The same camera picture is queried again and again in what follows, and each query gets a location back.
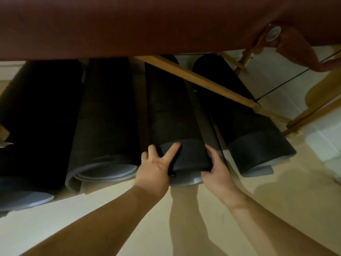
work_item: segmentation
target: floor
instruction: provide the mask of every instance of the floor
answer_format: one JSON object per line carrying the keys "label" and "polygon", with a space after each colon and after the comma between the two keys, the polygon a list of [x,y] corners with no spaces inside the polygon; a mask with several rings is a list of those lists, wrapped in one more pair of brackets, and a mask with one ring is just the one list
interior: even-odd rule
{"label": "floor", "polygon": [[[134,81],[142,82],[143,76],[135,75]],[[0,82],[0,89],[4,86],[5,83]],[[135,90],[143,92],[143,85],[136,84]],[[138,120],[143,125],[146,110],[141,104],[145,100],[142,95],[137,95],[136,100]],[[302,136],[291,137],[290,142],[297,150],[296,156],[275,166],[273,175],[252,178],[238,174],[225,150],[232,177],[245,193],[265,208],[341,254],[341,186],[332,179],[334,172],[326,169]],[[2,255],[18,256],[124,193],[132,182],[83,185],[81,195],[62,192],[53,203],[11,212],[0,218]],[[200,184],[170,188],[141,221],[119,255],[256,256],[256,252],[229,211]]]}

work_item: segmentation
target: exercise mat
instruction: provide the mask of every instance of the exercise mat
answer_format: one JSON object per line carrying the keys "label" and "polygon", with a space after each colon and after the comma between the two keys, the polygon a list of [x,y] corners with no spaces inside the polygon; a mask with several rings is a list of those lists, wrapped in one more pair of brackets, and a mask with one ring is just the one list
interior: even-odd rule
{"label": "exercise mat", "polygon": [[64,185],[83,92],[78,60],[27,62],[0,96],[0,212],[48,202]]}
{"label": "exercise mat", "polygon": [[[221,56],[203,55],[195,62],[193,72],[254,100]],[[201,87],[198,95],[209,109],[242,176],[271,174],[269,165],[296,154],[270,118]]]}
{"label": "exercise mat", "polygon": [[[166,57],[177,62],[174,56]],[[145,63],[150,142],[163,156],[174,142],[182,146],[169,166],[171,186],[201,182],[201,171],[210,171],[211,159],[198,127],[182,78]]]}
{"label": "exercise mat", "polygon": [[132,74],[128,58],[91,59],[65,185],[114,182],[140,164]]}

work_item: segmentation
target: person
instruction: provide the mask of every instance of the person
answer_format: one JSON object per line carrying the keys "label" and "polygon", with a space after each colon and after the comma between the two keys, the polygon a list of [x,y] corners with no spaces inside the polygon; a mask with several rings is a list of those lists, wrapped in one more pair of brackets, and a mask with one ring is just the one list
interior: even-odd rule
{"label": "person", "polygon": [[[168,191],[168,167],[180,146],[174,143],[160,158],[156,147],[150,145],[148,152],[142,153],[142,163],[131,189],[22,256],[116,255],[141,219]],[[218,152],[208,145],[206,148],[213,168],[211,172],[202,172],[202,181],[228,208],[258,255],[336,255],[244,194],[234,184]]]}

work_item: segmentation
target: forearm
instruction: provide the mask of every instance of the forearm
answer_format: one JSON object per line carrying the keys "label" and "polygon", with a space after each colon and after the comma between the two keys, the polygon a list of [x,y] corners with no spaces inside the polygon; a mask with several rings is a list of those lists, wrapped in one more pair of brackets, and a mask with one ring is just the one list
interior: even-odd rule
{"label": "forearm", "polygon": [[259,255],[336,255],[241,191],[230,196],[232,197],[225,197],[222,202]]}
{"label": "forearm", "polygon": [[115,200],[101,206],[22,256],[113,256],[123,246],[157,199],[145,190],[132,187]]}

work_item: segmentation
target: person's left hand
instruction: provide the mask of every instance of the person's left hand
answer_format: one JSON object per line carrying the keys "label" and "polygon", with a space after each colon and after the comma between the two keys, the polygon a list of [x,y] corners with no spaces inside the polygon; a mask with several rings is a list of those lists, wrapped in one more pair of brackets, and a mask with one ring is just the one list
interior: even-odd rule
{"label": "person's left hand", "polygon": [[181,143],[174,143],[167,153],[160,158],[155,145],[148,147],[148,152],[141,155],[141,166],[139,167],[133,187],[139,187],[154,195],[159,201],[168,191],[169,177],[168,167]]}

